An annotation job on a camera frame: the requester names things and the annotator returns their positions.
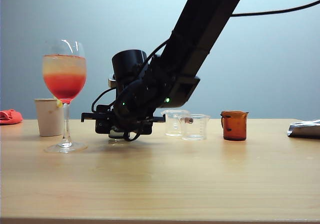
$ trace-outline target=wine glass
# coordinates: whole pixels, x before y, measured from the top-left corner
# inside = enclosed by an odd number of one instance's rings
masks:
[[[63,104],[64,129],[62,141],[49,146],[46,152],[68,153],[87,146],[71,140],[69,106],[82,90],[87,76],[84,49],[78,41],[58,39],[46,42],[42,58],[42,75],[49,91]]]

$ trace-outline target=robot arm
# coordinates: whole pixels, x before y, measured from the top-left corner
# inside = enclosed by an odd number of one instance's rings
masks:
[[[209,54],[240,0],[187,0],[160,56],[150,64],[141,50],[126,50],[112,58],[116,80],[113,109],[99,105],[97,113],[83,113],[81,120],[96,119],[96,132],[150,134],[156,108],[184,105],[200,79],[198,70]]]

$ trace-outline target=brown glass pitcher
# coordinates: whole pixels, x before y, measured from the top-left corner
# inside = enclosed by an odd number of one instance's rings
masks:
[[[231,141],[243,141],[247,138],[247,116],[249,112],[222,111],[221,125],[223,138]]]

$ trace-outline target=glass beaker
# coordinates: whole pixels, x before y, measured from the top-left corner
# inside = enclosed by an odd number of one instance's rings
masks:
[[[185,117],[190,112],[187,110],[165,110],[161,112],[165,115],[165,134],[171,137],[182,135],[180,118]]]
[[[206,114],[189,114],[180,119],[182,139],[203,140],[207,138],[207,122],[210,116]]]
[[[247,116],[249,112],[222,111],[221,125],[223,138],[231,141],[244,141],[247,138]]]

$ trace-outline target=paper cup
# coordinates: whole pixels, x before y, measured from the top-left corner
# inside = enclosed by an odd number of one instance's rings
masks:
[[[39,133],[42,137],[62,135],[64,128],[64,109],[57,106],[56,99],[35,100]]]

